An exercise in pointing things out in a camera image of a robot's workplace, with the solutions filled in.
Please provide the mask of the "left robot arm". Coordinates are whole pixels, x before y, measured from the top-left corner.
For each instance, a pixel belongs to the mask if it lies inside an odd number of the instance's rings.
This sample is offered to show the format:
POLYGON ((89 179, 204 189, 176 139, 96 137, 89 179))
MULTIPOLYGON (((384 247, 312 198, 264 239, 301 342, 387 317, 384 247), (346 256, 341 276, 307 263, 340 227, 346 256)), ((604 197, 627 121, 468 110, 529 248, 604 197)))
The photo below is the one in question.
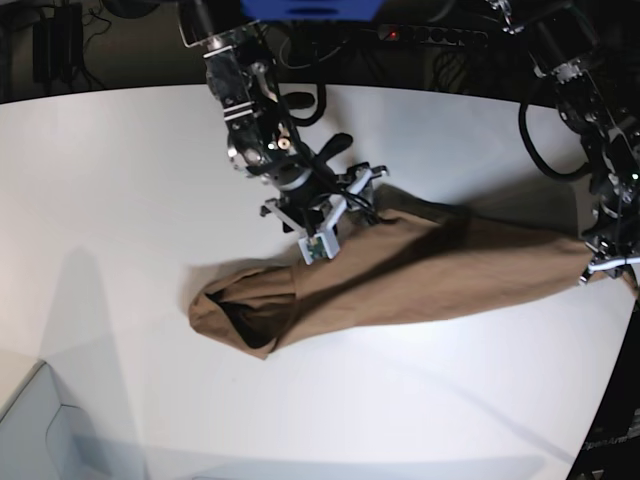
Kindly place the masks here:
POLYGON ((580 276, 633 275, 639 264, 639 105, 623 55, 607 46, 577 1, 493 1, 502 30, 522 40, 536 76, 521 101, 518 129, 538 170, 560 182, 589 180, 594 224, 580 235, 591 259, 580 276), (586 161, 571 172, 551 167, 529 133, 527 112, 545 86, 586 161))

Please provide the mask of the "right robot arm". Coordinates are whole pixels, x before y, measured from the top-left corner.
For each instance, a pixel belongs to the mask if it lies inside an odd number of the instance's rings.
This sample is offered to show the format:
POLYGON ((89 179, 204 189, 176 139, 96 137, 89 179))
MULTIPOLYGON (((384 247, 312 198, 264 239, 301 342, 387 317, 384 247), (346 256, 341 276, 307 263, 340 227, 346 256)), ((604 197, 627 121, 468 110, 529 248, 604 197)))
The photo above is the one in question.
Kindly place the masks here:
POLYGON ((206 83, 222 107, 230 161, 279 193, 260 214, 276 216, 284 232, 304 238, 336 233, 346 211, 381 223, 369 190, 385 168, 361 163, 336 173, 328 163, 352 145, 352 136, 335 134, 319 151, 300 137, 300 128, 324 115, 325 85, 318 84, 313 94, 282 94, 261 25, 244 14, 240 2, 181 1, 177 11, 185 46, 206 50, 206 83))

